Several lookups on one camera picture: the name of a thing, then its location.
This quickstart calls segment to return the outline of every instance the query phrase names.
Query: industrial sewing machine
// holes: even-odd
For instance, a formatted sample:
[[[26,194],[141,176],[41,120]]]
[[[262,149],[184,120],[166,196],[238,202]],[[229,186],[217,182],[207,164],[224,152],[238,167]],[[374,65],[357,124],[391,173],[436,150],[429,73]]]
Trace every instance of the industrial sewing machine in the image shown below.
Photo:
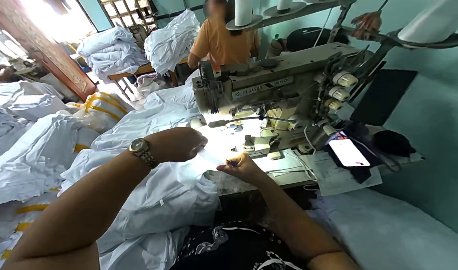
[[[358,82],[351,73],[370,54],[330,43],[215,73],[202,61],[201,76],[192,79],[197,106],[211,128],[244,129],[248,120],[261,120],[260,132],[236,145],[250,156],[292,147],[320,150],[337,135],[328,112],[350,97],[346,88]]]

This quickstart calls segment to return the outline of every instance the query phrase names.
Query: yellow strap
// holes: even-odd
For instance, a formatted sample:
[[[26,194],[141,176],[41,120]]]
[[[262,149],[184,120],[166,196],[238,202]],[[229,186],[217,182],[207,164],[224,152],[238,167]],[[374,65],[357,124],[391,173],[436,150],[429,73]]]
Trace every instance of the yellow strap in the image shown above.
[[[86,114],[88,113],[88,109],[94,109],[94,110],[96,110],[96,111],[106,113],[106,114],[110,115],[112,118],[114,118],[114,119],[115,119],[116,121],[118,121],[118,122],[121,120],[119,116],[117,116],[117,115],[113,114],[112,112],[110,112],[110,111],[108,111],[108,110],[106,110],[106,109],[103,109],[103,108],[101,108],[101,107],[94,106],[94,105],[88,105],[88,106],[86,106],[86,108],[85,108]]]
[[[117,105],[116,102],[111,101],[111,100],[109,100],[109,99],[107,99],[107,98],[105,98],[105,97],[98,96],[98,97],[94,98],[94,100],[102,100],[102,101],[105,101],[105,102],[109,103],[110,105],[112,105],[112,106],[118,108],[119,111],[121,111],[124,115],[127,114],[126,109],[124,109],[123,107]]]
[[[32,222],[21,222],[19,224],[17,224],[17,227],[16,227],[16,232],[22,232],[22,231],[25,231],[29,228],[29,226],[31,226]]]
[[[113,97],[111,94],[104,93],[104,92],[99,92],[99,94],[105,95],[105,96],[111,98],[113,101],[116,101],[121,107],[124,108],[124,104],[122,104],[117,98]]]
[[[76,146],[74,147],[74,153],[79,153],[81,152],[83,149],[88,149],[90,148],[89,146],[87,145],[84,145],[84,144],[76,144]]]
[[[13,251],[12,249],[6,249],[6,251],[4,251],[4,253],[2,254],[2,256],[0,256],[0,258],[1,258],[2,260],[5,260],[5,259],[9,258],[9,256],[11,255],[11,252],[12,252],[12,251]]]
[[[32,211],[44,211],[44,209],[46,209],[48,205],[49,204],[35,204],[35,205],[24,206],[24,207],[17,209],[16,213],[24,214],[24,213],[32,212]]]

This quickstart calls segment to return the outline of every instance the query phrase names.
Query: wooden door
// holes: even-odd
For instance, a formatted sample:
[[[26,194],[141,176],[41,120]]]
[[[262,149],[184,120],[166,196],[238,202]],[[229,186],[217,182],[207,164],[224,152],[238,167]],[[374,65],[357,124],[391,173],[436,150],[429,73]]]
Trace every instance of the wooden door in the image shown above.
[[[19,0],[0,0],[0,26],[82,101],[95,92],[96,85],[55,40],[34,25]]]

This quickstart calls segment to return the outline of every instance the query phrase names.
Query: phone screen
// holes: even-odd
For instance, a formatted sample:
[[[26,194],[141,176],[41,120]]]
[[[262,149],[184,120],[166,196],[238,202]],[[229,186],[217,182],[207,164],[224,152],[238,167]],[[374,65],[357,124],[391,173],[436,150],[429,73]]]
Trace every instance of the phone screen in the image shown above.
[[[367,159],[344,132],[341,131],[329,142],[329,145],[334,150],[342,165],[346,167],[370,166]]]

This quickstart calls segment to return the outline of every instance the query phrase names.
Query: orange shirt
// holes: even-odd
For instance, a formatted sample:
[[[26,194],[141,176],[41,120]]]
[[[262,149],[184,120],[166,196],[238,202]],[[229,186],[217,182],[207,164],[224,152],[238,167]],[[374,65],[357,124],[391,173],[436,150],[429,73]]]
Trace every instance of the orange shirt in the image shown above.
[[[190,52],[199,58],[209,56],[214,71],[221,65],[249,64],[251,50],[259,48],[261,40],[257,31],[243,31],[231,35],[224,20],[206,19]]]

